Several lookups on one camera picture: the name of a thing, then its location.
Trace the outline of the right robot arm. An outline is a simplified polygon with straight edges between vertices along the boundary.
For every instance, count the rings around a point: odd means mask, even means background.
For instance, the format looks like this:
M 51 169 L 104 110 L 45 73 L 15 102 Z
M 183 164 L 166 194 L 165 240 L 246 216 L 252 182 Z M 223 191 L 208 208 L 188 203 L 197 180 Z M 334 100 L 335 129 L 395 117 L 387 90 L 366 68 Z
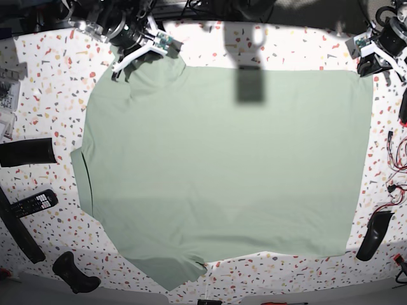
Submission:
M 134 60 L 152 51 L 168 54 L 173 37 L 161 30 L 152 11 L 156 1 L 65 1 L 68 24 L 118 49 L 112 80 Z

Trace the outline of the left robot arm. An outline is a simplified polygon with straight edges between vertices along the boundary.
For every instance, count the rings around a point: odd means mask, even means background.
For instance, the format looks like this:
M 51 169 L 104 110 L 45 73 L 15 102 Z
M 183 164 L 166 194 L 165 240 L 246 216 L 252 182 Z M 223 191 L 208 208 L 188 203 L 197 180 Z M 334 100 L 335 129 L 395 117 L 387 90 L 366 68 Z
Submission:
M 393 70 L 406 81 L 406 1 L 392 1 L 377 9 L 366 32 L 354 38 L 360 56 L 357 73 L 370 76 Z

